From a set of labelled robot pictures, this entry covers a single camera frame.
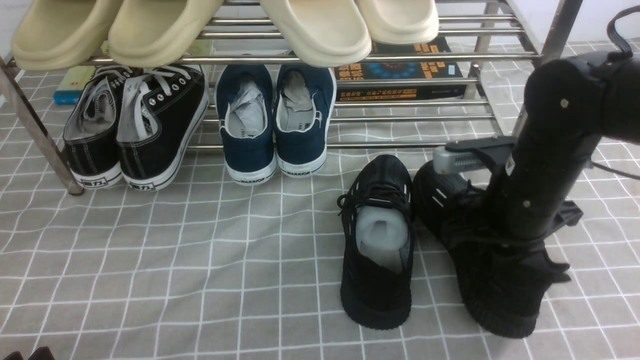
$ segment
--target cream slide sandal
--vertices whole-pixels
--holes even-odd
[[[347,65],[371,52],[371,37],[353,0],[260,0],[260,5],[309,65]]]
[[[24,70],[74,67],[107,40],[122,0],[34,0],[11,47]]]
[[[224,0],[124,0],[109,32],[111,57],[130,67],[178,60]]]
[[[438,36],[435,0],[356,0],[371,38],[383,44],[421,44]]]

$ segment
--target black knit sneaker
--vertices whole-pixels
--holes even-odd
[[[520,339],[533,333],[549,287],[570,281],[569,264],[549,259],[543,241],[500,237],[481,210],[484,190],[460,175],[440,175],[430,161],[413,180],[412,206],[442,242],[456,267],[458,288],[471,316],[487,331]],[[465,237],[451,236],[464,229]]]
[[[409,317],[415,243],[410,199],[409,172],[391,155],[367,164],[338,198],[346,239],[340,299],[360,325],[393,329]]]
[[[128,80],[116,138],[127,184],[143,191],[167,187],[208,106],[199,65],[167,65]]]
[[[99,67],[84,87],[62,138],[71,173],[80,186],[108,188],[122,178],[116,130],[124,83],[142,73],[123,66]]]

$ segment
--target book cover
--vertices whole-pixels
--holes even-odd
[[[387,45],[373,44],[372,54],[427,54],[450,53],[444,37],[437,37],[428,44]],[[423,63],[355,63],[333,69],[338,81],[338,101],[389,101],[428,100],[444,97],[459,97],[465,85],[446,86],[367,86],[340,88],[341,81],[354,80],[411,80],[433,78],[461,78],[462,73],[454,61],[429,61]]]

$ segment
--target white wall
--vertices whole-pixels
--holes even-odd
[[[514,0],[514,2],[533,29],[536,39],[540,42],[544,41],[558,0]],[[0,0],[0,55],[8,53],[11,35],[29,3],[30,0]],[[605,40],[607,38],[605,27],[609,20],[620,10],[638,4],[640,0],[584,0],[570,41]],[[468,3],[438,5],[442,15],[481,13],[483,7],[483,4]],[[223,9],[223,13],[224,15],[256,16],[260,11],[233,6]],[[638,22],[640,22],[640,14],[632,15],[620,22],[619,30],[625,37],[640,37]],[[470,38],[459,40],[473,41]],[[514,40],[513,37],[495,39],[496,42],[513,42]]]

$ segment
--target metal shoe rack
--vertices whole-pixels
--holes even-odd
[[[366,122],[442,122],[442,121],[492,121],[497,134],[502,134],[503,129],[498,123],[493,108],[493,101],[484,90],[482,77],[482,66],[485,61],[516,61],[529,60],[534,66],[545,63],[549,60],[559,58],[564,49],[564,45],[569,37],[576,16],[582,5],[582,0],[559,0],[556,14],[552,21],[550,31],[545,43],[540,46],[531,40],[531,29],[527,25],[522,14],[513,3],[513,0],[436,0],[442,4],[467,4],[483,3],[484,12],[480,15],[457,15],[442,16],[440,23],[445,25],[440,30],[440,35],[445,37],[477,37],[475,51],[473,53],[429,53],[413,55],[393,55],[375,54],[367,57],[364,62],[384,63],[384,62],[424,62],[424,61],[468,61],[471,63],[468,76],[456,79],[427,79],[427,80],[389,80],[389,81],[341,81],[339,90],[355,89],[362,86],[422,86],[422,85],[465,85],[466,92],[462,99],[443,99],[429,101],[384,101],[384,102],[338,102],[335,107],[338,109],[348,108],[404,108],[423,106],[484,106],[485,113],[473,113],[464,115],[419,115],[419,116],[375,116],[375,117],[335,117],[332,124],[345,123],[366,123]],[[256,0],[228,0],[229,6],[259,6]],[[498,23],[508,24],[508,26],[496,27]],[[450,28],[450,24],[475,24],[473,28]],[[223,19],[213,18],[209,23],[211,26],[270,26],[271,21],[267,18],[242,18]],[[512,36],[517,37],[524,52],[521,53],[489,53],[489,43],[492,36]],[[202,31],[198,38],[201,39],[281,39],[282,36],[277,30],[270,31]],[[179,63],[190,64],[281,64],[299,63],[300,60],[294,56],[209,56],[209,57],[184,57]],[[83,65],[109,65],[114,61],[105,56],[94,56]],[[42,124],[40,117],[36,114],[27,97],[15,80],[19,70],[12,58],[6,62],[0,59],[0,94],[3,94],[8,102],[15,108],[16,114],[22,125],[27,129],[33,141],[42,151],[43,155],[59,177],[60,181],[67,188],[71,195],[81,195],[83,189],[76,183],[63,153],[56,142]],[[213,110],[215,105],[210,105],[211,114],[205,118],[206,124],[216,124]],[[521,110],[518,121],[513,130],[517,135],[527,120],[524,109]],[[400,149],[400,148],[434,148],[443,145],[442,142],[412,141],[412,142],[333,142],[329,143],[330,149]],[[189,147],[193,150],[216,150],[222,149],[220,144],[198,144]]]

